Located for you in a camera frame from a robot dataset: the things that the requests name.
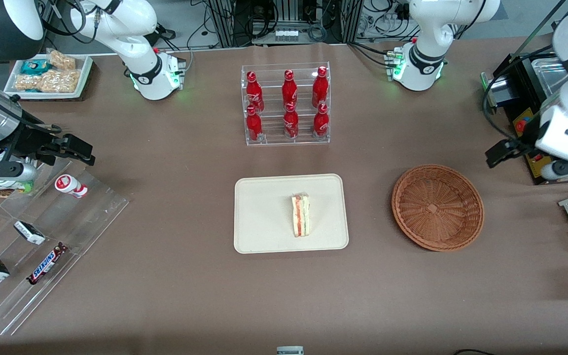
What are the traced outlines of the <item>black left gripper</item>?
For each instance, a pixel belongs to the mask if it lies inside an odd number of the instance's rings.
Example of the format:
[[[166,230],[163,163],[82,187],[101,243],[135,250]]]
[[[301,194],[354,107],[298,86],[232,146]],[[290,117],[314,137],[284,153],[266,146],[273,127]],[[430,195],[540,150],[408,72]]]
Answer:
[[[514,129],[514,133],[516,135],[514,140],[500,140],[485,151],[486,164],[490,169],[509,159],[517,159],[527,154],[534,157],[539,154],[535,146],[539,128],[524,128],[523,131]]]

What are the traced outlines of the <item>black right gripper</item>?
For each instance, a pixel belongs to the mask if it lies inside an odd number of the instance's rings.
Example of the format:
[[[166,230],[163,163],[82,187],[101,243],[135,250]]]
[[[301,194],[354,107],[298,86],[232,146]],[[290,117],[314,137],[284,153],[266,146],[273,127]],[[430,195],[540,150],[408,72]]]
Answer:
[[[20,123],[18,127],[2,140],[2,161],[40,160],[45,164],[51,157],[79,160],[94,166],[96,157],[93,146],[73,134],[60,137],[61,127],[55,124],[38,124],[36,128]]]

